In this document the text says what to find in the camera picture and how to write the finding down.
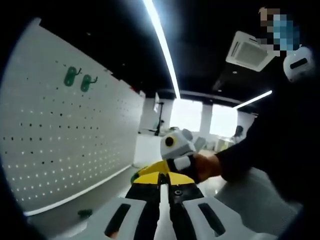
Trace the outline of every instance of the ceiling light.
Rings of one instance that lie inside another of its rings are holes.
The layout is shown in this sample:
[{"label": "ceiling light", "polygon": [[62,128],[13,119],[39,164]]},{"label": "ceiling light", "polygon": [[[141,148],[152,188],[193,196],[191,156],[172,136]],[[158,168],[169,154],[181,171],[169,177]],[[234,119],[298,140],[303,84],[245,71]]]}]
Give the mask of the ceiling light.
[{"label": "ceiling light", "polygon": [[234,109],[242,108],[243,106],[248,105],[248,104],[251,104],[251,103],[253,103],[253,102],[255,102],[255,101],[258,101],[259,99],[262,99],[262,98],[264,98],[264,97],[266,97],[266,96],[268,96],[268,95],[270,95],[270,94],[272,94],[272,90],[267,91],[266,93],[261,94],[261,95],[259,95],[259,96],[256,96],[255,98],[252,98],[252,99],[249,100],[249,101],[246,101],[246,102],[244,102],[244,103],[241,103],[241,104],[239,104],[238,106],[235,106]]},{"label": "ceiling light", "polygon": [[152,0],[143,0],[143,2],[146,7],[146,10],[148,11],[148,14],[151,18],[156,35],[159,39],[159,42],[160,42],[160,45],[161,45],[161,48],[163,51],[163,55],[164,55],[164,58],[166,61],[166,65],[168,66],[169,73],[171,76],[171,81],[173,84],[175,96],[177,99],[180,99],[179,87],[178,87],[177,77],[176,77],[176,73],[175,73],[175,69],[174,69],[174,64],[171,59],[168,44],[166,41],[164,31],[161,27],[161,23],[160,23],[160,19],[159,19],[157,10],[156,10],[155,5],[152,2]]}]

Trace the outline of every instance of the pegboard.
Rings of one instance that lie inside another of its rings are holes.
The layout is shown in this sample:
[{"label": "pegboard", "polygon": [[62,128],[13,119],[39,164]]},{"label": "pegboard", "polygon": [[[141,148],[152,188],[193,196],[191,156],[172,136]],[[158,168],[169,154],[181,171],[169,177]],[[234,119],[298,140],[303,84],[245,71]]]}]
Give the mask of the pegboard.
[{"label": "pegboard", "polygon": [[[0,89],[1,164],[27,215],[57,207],[131,165],[144,102],[39,23],[19,39]],[[81,72],[65,86],[70,66]],[[86,74],[98,81],[82,92]]]}]

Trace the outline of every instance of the ceiling air conditioner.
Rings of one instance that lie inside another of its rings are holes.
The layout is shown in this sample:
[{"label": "ceiling air conditioner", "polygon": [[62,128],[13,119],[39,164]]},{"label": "ceiling air conditioner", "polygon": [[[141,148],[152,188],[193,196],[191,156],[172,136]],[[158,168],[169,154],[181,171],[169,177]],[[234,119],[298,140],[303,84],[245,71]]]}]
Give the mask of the ceiling air conditioner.
[{"label": "ceiling air conditioner", "polygon": [[263,49],[254,36],[237,31],[225,61],[260,72],[275,56]]}]

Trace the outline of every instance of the screw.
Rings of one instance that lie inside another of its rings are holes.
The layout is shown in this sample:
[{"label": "screw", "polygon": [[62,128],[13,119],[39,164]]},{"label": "screw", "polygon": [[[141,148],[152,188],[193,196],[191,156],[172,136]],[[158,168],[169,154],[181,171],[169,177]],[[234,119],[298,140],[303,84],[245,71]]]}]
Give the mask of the screw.
[{"label": "screw", "polygon": [[175,190],[175,191],[174,191],[174,194],[177,195],[177,196],[180,196],[180,195],[182,195],[182,191],[180,191],[180,190]]}]

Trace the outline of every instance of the window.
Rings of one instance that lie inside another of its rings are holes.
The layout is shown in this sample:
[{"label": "window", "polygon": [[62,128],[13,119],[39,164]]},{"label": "window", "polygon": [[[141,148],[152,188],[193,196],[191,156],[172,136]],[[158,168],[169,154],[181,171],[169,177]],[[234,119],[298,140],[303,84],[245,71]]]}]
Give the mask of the window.
[{"label": "window", "polygon": [[188,129],[191,132],[199,132],[202,115],[202,102],[186,99],[173,101],[170,127]]},{"label": "window", "polygon": [[238,111],[235,108],[217,104],[212,106],[210,134],[230,138],[235,135],[237,124]]}]

